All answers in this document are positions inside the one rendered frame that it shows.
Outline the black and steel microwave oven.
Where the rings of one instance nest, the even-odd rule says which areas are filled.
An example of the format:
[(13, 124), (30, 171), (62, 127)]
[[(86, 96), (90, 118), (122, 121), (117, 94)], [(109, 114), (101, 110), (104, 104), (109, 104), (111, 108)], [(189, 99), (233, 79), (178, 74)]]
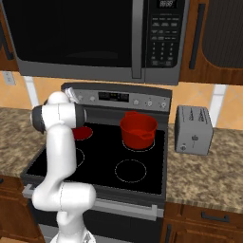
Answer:
[(176, 85), (190, 0), (143, 0), (132, 78), (133, 0), (0, 0), (23, 76)]

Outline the brown wooden drawer front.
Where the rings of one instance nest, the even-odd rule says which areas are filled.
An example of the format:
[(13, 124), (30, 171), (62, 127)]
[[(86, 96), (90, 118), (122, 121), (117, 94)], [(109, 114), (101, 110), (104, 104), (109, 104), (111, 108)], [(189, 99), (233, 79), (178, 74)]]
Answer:
[(243, 231), (243, 214), (181, 205), (179, 208), (179, 215), (186, 220)]

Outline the brown wooden base cupboard door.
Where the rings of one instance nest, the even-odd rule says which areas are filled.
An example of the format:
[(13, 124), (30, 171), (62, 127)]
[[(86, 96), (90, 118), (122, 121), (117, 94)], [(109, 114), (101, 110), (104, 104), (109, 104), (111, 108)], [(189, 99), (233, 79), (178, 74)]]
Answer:
[(165, 242), (167, 224), (172, 231), (169, 243), (243, 243), (243, 232), (164, 219), (159, 243)]

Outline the white wall socket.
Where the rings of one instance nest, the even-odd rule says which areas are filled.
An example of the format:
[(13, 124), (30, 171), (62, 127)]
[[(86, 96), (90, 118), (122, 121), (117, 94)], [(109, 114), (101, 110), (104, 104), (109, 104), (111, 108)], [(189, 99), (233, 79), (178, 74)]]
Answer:
[(15, 85), (15, 81), (11, 71), (3, 71), (4, 81), (7, 85)]

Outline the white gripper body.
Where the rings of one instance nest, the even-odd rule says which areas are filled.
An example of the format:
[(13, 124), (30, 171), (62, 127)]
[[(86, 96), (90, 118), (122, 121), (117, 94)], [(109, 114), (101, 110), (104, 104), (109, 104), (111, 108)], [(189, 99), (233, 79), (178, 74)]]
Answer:
[(75, 93), (74, 93), (74, 90), (72, 87), (70, 88), (66, 88), (65, 89), (65, 94), (68, 96), (69, 100), (72, 102), (72, 103), (78, 103), (79, 100), (78, 98), (76, 97)]

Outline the red cooking pot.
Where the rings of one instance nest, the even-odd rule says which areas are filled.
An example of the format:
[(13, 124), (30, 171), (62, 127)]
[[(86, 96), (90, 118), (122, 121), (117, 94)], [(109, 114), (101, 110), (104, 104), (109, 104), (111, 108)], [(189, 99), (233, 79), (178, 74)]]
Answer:
[(120, 120), (120, 128), (123, 143), (129, 148), (142, 150), (154, 142), (158, 122), (137, 111), (127, 111)]

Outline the brown wooden base cupboard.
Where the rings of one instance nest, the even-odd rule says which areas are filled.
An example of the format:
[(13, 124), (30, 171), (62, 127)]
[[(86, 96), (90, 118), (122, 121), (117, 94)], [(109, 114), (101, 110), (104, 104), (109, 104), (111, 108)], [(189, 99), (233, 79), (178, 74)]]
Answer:
[(20, 178), (0, 175), (0, 238), (46, 243), (23, 197)]

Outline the black oven door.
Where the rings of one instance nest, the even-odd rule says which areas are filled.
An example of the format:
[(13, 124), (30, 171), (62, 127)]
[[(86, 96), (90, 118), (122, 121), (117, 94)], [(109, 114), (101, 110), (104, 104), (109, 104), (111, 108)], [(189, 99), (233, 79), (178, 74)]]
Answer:
[[(50, 243), (58, 233), (57, 213), (37, 210), (31, 200), (28, 207), (44, 240)], [(89, 210), (84, 213), (84, 224), (97, 243), (159, 243), (162, 218), (153, 221)]]

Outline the brown glass-front cupboard door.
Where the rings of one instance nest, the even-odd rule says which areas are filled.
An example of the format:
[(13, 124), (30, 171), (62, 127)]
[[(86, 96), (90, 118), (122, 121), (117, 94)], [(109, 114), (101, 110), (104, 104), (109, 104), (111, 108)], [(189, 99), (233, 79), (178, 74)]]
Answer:
[[(190, 69), (199, 3), (206, 6), (196, 66)], [(190, 0), (179, 80), (243, 85), (243, 0)]]

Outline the black and steel stove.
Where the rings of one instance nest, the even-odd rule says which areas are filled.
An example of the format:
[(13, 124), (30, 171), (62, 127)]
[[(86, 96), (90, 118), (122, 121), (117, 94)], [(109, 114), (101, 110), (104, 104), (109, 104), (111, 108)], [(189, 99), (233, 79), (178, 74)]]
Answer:
[[(158, 207), (163, 218), (166, 195), (168, 118), (172, 92), (154, 87), (124, 84), (65, 83), (72, 87), (87, 111), (89, 137), (76, 142), (77, 171), (67, 181), (86, 182), (95, 186), (99, 199), (138, 206)], [(151, 146), (135, 150), (122, 140), (120, 120), (127, 111), (153, 117), (158, 128)]]

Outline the grey toaster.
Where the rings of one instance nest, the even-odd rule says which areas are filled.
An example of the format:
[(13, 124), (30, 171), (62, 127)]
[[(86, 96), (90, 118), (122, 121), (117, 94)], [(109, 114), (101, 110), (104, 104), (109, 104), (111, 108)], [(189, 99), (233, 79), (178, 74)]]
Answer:
[(175, 151), (207, 156), (214, 129), (206, 107), (179, 105), (175, 119)]

